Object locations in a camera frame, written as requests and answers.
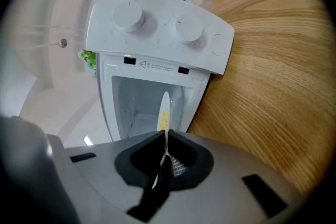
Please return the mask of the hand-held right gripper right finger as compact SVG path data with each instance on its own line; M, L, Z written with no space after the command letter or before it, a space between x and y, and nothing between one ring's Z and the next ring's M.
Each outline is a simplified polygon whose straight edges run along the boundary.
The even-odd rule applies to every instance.
M149 224L283 224L303 196L280 173L241 148L175 132L169 152L191 157L175 181L193 188L172 189Z

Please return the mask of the white microwave oven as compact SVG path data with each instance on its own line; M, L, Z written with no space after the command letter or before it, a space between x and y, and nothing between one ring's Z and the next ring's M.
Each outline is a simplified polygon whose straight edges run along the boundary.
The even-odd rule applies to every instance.
M186 132L211 74L224 74L234 28L183 0L95 0L86 49L96 54L112 141L156 129L164 93L171 128Z

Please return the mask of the cream pot with flowers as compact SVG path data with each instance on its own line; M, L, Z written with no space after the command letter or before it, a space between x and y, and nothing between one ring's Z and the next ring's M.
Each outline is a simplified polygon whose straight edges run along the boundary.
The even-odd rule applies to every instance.
M85 61L89 69L94 71L93 78L97 79L96 53L90 50L78 51L78 58Z

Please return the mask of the wooden table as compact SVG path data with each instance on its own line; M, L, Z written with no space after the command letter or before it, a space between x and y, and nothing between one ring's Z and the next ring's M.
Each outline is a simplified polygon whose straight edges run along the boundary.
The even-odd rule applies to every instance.
M336 150L336 29L324 2L191 1L235 36L189 132L238 146L310 192Z

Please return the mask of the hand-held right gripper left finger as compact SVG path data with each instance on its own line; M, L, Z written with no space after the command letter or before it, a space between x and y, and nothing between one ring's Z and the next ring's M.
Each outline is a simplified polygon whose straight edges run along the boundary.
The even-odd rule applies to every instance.
M110 143L64 148L58 136L47 135L58 177L79 224L144 224L127 215L127 210L139 203L143 190L122 179L114 160L127 148L158 136L149 132Z

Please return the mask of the white plate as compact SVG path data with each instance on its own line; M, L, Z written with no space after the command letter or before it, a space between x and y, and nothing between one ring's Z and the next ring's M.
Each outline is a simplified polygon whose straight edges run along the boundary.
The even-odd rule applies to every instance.
M165 131L165 152L164 152L164 155L161 159L161 162L160 162L160 165L162 166L164 164L164 161L166 159L168 159L169 161L171 161L170 159L170 155L168 153L168 131L170 129L170 117L171 117L171 101L170 101L170 95L169 93L166 91L164 94L163 94L163 98L162 98L162 101L161 101L161 105L160 105L160 111L159 111L159 117L160 117L160 113L163 111L163 110L168 110L169 112L169 125L168 125L168 129Z

